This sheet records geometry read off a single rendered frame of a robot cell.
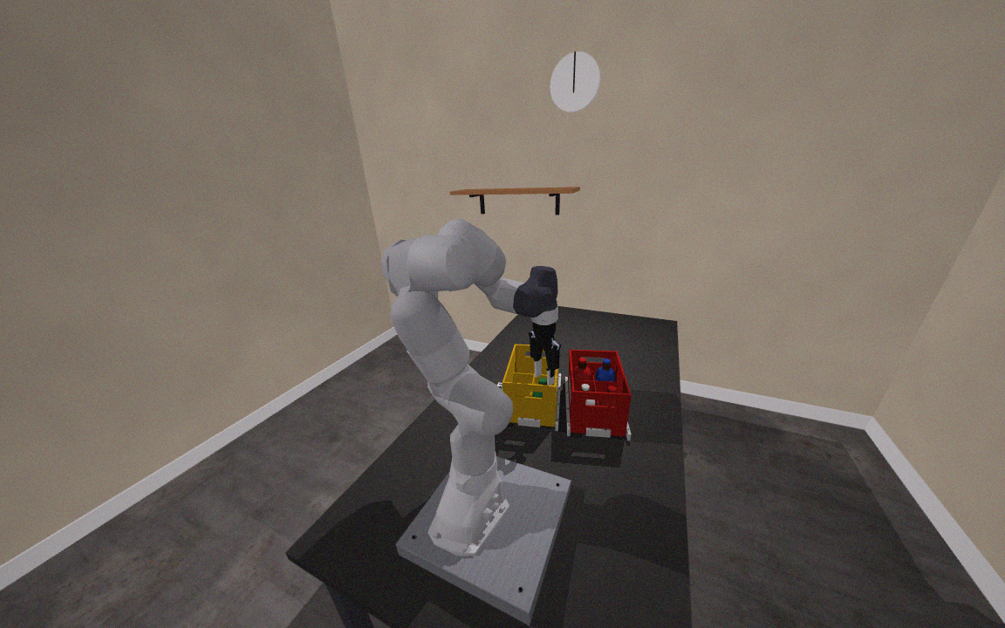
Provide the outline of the blue bottle with light blue label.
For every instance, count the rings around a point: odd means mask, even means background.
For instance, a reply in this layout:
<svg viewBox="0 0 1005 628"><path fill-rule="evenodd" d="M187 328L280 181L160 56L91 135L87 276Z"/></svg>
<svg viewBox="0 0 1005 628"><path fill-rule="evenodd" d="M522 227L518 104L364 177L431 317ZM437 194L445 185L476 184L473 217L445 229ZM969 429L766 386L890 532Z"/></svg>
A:
<svg viewBox="0 0 1005 628"><path fill-rule="evenodd" d="M602 366L597 369L597 377L595 380L615 382L615 372L611 368L611 360L604 358Z"/></svg>

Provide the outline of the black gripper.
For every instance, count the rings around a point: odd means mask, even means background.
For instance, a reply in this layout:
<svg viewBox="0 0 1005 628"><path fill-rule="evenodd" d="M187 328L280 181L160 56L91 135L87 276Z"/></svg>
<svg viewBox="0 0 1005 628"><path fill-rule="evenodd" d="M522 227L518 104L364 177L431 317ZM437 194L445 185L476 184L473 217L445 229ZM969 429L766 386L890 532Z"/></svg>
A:
<svg viewBox="0 0 1005 628"><path fill-rule="evenodd" d="M547 361L547 385L553 385L555 370L559 367L559 353L561 353L561 343L555 342L556 322L548 325L533 323L533 332L528 332L530 337L530 356L535 361L535 377L542 375L542 352L543 348ZM533 353L534 352L534 353Z"/></svg>

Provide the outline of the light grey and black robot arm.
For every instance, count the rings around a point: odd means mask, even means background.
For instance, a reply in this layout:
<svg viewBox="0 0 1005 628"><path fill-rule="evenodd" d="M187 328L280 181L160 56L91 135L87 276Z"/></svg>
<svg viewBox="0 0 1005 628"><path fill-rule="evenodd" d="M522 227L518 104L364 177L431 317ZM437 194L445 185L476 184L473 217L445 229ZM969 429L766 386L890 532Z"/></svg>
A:
<svg viewBox="0 0 1005 628"><path fill-rule="evenodd" d="M384 250L380 265L396 296L390 315L396 335L436 402L458 422L450 434L449 481L428 533L444 551L475 556L510 509L495 434L513 417L513 400L469 365L469 347L438 291L475 283L494 309L548 325L558 319L556 271L535 266L525 283L502 278L502 250L463 219L449 220L438 235L398 240Z"/></svg>

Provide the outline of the red crate with dividers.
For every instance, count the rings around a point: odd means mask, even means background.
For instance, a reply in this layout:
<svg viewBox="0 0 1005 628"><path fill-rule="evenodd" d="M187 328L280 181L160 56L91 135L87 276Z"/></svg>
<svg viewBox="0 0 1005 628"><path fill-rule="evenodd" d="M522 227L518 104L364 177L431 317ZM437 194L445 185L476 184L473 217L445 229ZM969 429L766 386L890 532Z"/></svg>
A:
<svg viewBox="0 0 1005 628"><path fill-rule="evenodd" d="M591 380L573 380L573 369L578 366L581 357L608 358L615 372L615 382L595 381L597 369L603 363L586 362L590 367ZM590 391L581 391L582 384L587 383ZM607 392L609 386L615 386L617 392ZM611 429L613 436L626 436L627 421L631 391L627 383L625 370L619 362L619 355L613 351L570 350L569 356L569 408L571 433L586 433L586 427ZM586 399L595 399L595 406L586 405ZM615 406L600 406L599 401L611 400Z"/></svg>

